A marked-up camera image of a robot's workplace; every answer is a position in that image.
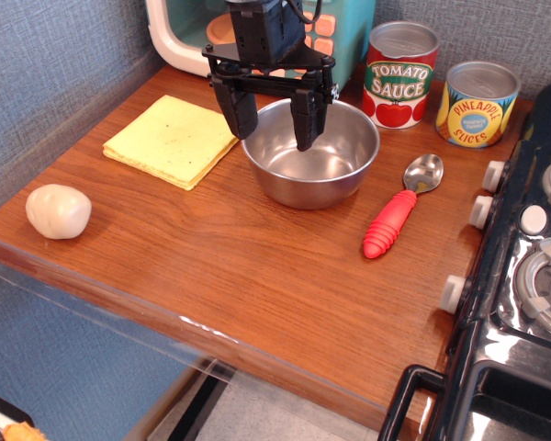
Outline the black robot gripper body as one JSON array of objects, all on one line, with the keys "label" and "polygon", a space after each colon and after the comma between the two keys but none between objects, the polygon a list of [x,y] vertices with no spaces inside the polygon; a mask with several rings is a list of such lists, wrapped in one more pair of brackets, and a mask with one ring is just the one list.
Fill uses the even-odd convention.
[{"label": "black robot gripper body", "polygon": [[281,95],[289,85],[293,92],[307,88],[320,93],[326,101],[338,98],[338,85],[332,80],[334,58],[305,42],[306,26],[320,18],[321,1],[311,17],[305,15],[300,1],[228,1],[226,5],[235,41],[209,43],[202,50],[213,74],[222,69],[228,75],[256,80],[276,70],[304,70],[308,77],[299,85],[277,80],[267,93]]}]

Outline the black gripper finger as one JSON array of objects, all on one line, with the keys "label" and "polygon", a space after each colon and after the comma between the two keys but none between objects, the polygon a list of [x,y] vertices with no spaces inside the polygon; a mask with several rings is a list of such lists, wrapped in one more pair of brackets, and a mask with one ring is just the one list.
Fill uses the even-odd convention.
[{"label": "black gripper finger", "polygon": [[210,83],[232,134],[239,140],[248,138],[258,124],[255,95],[217,76],[212,76]]},{"label": "black gripper finger", "polygon": [[305,152],[324,132],[327,101],[321,93],[299,89],[291,97],[291,112],[297,148]]}]

